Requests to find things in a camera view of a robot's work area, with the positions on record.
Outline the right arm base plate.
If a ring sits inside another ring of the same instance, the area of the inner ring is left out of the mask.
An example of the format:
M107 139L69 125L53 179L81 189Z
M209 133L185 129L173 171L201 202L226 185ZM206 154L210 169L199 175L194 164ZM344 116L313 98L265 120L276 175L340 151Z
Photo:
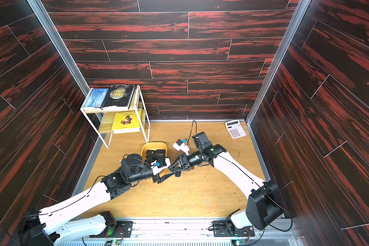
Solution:
M252 226L237 228L232 222L227 220L214 220L208 230L213 232L215 237L254 237L255 232Z

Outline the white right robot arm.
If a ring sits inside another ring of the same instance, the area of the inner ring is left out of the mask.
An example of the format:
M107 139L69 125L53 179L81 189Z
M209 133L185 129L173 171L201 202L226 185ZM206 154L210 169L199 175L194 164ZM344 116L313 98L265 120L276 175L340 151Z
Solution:
M247 198L247 207L233 212L226 218L229 233L236 234L239 229L253 226L264 230L277 219L284 209L280 206L279 187L273 181L264 181L245 169L221 145L212 145L205 132L192 136L198 151L190 154L184 140L178 140L173 147L183 151L174 161L169 170L180 176L181 172L189 171L202 163L208 163L222 172L239 187Z

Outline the black silver Porsche key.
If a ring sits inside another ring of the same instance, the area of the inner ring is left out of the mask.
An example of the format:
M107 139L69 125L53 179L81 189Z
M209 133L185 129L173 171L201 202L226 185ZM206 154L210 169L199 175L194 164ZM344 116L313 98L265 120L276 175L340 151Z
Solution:
M158 155L165 155L166 154L166 150L165 149L157 149L156 150L156 154L158 154Z

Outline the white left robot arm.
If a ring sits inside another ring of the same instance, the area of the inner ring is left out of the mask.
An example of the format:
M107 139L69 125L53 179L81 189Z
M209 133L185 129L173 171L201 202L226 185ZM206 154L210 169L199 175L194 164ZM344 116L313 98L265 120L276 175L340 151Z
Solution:
M123 195L134 183L149 178L162 182L172 175L178 176L180 172L164 155L146 160L138 154L125 155L117 170L99 176L84 192L39 211L27 212L19 225L19 242L22 246L58 246L90 235L108 237L114 234L117 224L112 213L101 212L81 220L74 218Z

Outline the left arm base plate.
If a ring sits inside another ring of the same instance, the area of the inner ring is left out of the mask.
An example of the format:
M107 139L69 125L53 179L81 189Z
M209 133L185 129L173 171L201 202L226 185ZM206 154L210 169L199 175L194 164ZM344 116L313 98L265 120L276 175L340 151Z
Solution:
M117 221L116 225L107 226L96 238L130 238L133 221Z

